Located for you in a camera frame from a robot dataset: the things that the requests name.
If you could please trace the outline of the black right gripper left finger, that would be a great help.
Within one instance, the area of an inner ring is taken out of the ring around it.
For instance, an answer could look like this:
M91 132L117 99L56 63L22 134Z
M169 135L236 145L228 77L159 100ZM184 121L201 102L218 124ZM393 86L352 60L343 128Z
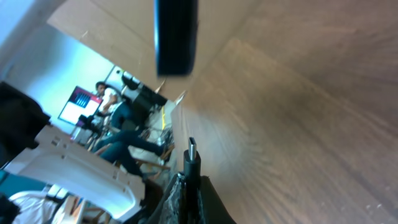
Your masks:
M169 183L157 208L146 224L184 224L187 222L185 176L179 172Z

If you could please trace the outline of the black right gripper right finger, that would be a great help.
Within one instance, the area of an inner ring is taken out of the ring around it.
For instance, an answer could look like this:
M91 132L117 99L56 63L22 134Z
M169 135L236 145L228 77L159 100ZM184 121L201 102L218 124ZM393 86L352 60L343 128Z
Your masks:
M198 199L200 223L236 224L207 176L200 177Z

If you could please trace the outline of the blue Samsung smartphone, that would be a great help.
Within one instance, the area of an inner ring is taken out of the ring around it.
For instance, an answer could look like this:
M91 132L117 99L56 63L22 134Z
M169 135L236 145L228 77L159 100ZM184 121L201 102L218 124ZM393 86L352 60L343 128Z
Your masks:
M160 77L192 73L197 49L198 0L154 1L154 47Z

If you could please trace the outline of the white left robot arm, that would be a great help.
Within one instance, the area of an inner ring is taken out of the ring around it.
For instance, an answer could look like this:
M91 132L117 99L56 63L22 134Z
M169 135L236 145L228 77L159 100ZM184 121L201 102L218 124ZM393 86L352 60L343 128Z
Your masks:
M1 82L1 169L59 185L123 223L139 223L146 209L140 177L73 142L50 124L35 100L6 82Z

